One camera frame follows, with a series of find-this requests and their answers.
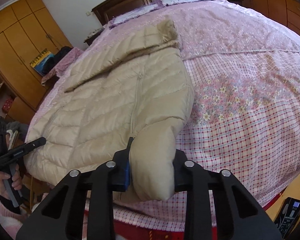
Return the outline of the beige down jacket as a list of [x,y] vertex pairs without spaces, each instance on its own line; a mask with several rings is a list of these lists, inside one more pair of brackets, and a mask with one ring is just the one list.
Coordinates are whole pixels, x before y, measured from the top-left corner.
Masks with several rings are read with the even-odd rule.
[[116,199],[168,200],[174,194],[176,139],[194,102],[172,20],[148,25],[76,62],[54,106],[29,129],[46,144],[25,157],[34,178],[56,185],[129,148],[132,185]]

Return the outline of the black clothes on stool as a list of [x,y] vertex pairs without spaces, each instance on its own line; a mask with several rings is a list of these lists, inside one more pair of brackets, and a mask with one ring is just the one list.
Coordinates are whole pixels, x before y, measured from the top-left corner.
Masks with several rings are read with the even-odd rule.
[[61,61],[61,59],[64,58],[71,50],[72,50],[71,47],[64,46],[60,49],[60,51],[57,54],[55,54],[54,56],[47,59],[47,61],[45,62],[44,66],[43,66],[43,69],[42,69],[43,75],[48,74],[51,71],[51,69],[59,61]]

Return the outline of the black phone device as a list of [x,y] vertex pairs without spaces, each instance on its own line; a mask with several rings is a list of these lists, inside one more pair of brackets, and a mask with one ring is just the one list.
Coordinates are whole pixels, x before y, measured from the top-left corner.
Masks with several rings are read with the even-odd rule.
[[274,220],[282,239],[288,237],[300,218],[300,200],[288,197]]

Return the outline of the red box on shelf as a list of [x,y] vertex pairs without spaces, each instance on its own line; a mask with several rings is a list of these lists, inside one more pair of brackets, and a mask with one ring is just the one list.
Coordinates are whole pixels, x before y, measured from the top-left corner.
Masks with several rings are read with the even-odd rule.
[[2,108],[1,108],[1,110],[2,110],[3,113],[7,114],[9,112],[9,110],[11,109],[11,106],[13,104],[13,101],[14,100],[11,97],[8,97],[5,100],[5,102],[4,102],[4,104],[3,104]]

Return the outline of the stool with pink cloth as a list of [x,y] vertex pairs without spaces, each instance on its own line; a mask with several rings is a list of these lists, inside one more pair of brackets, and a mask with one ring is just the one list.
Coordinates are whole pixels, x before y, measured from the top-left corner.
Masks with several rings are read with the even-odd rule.
[[72,48],[72,50],[64,58],[62,58],[48,74],[43,76],[41,84],[44,85],[53,76],[62,77],[67,68],[73,64],[83,54],[83,52],[83,50],[77,47]]

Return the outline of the blue yellow picture board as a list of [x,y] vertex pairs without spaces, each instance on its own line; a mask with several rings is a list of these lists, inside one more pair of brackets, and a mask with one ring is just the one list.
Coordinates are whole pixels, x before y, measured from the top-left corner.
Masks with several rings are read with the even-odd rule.
[[53,58],[54,54],[51,53],[48,49],[41,51],[31,62],[30,66],[41,76],[44,76],[44,66],[48,59]]

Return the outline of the orange wooden wardrobe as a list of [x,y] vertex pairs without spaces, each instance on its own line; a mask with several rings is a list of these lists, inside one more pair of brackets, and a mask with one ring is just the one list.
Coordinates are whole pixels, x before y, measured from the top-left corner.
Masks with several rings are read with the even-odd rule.
[[[30,62],[44,49],[71,46],[42,0],[18,0],[0,11],[0,116],[29,124],[56,82],[42,85]],[[13,98],[7,114],[1,108]]]

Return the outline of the pink floral bedspread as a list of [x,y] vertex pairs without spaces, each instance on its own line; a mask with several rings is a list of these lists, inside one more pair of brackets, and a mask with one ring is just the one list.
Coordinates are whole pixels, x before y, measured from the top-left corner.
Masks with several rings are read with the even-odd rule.
[[[229,169],[267,205],[300,173],[300,36],[260,13],[225,0],[163,7],[109,25],[66,70],[30,124],[49,111],[79,60],[132,33],[173,21],[194,102],[176,149],[203,168]],[[186,194],[168,200],[117,200],[114,217],[153,230],[184,230]]]

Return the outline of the left dark nightstand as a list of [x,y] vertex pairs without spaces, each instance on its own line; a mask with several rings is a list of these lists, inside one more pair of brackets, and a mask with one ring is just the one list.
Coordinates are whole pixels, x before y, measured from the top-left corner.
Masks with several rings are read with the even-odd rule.
[[87,38],[85,39],[84,43],[86,43],[88,46],[90,46],[93,41],[99,37],[99,35],[104,31],[104,27],[101,27],[99,29],[96,29],[92,31]]

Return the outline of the dark nightstand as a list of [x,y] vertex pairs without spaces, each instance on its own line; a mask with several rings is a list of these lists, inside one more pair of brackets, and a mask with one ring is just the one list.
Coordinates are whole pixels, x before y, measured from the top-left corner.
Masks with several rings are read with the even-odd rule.
[[104,31],[104,27],[101,27],[99,29],[96,29],[92,31],[87,38],[85,39],[84,43],[86,43],[88,46],[90,46],[93,41],[99,37],[99,35]]
[[242,6],[242,4],[243,4],[243,0],[227,0],[227,1],[230,3],[240,5],[240,6]]

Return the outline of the left purple frilled pillow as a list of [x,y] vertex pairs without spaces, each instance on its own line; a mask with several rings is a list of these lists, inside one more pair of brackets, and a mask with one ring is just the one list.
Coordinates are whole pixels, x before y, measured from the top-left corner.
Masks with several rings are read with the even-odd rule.
[[109,22],[109,29],[112,29],[120,24],[123,24],[129,20],[138,18],[144,14],[147,14],[149,12],[158,10],[162,7],[161,4],[158,3],[154,3],[154,4],[150,4],[150,5],[145,5],[143,7],[140,8],[136,8],[132,11],[129,12],[125,12],[122,15],[116,16],[115,18],[113,18],[110,22]]

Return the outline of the wooden drawer cabinet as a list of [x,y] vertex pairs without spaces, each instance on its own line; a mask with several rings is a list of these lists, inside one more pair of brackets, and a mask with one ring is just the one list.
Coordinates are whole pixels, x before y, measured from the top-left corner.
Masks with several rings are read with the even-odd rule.
[[243,6],[254,9],[300,35],[300,2],[298,0],[243,0]]

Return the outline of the right dark nightstand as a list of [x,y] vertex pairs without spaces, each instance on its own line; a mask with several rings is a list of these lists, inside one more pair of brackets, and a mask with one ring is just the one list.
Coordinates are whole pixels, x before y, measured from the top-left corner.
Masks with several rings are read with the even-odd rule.
[[243,0],[227,0],[227,1],[230,3],[240,5],[240,6],[242,6],[242,4],[243,4]]

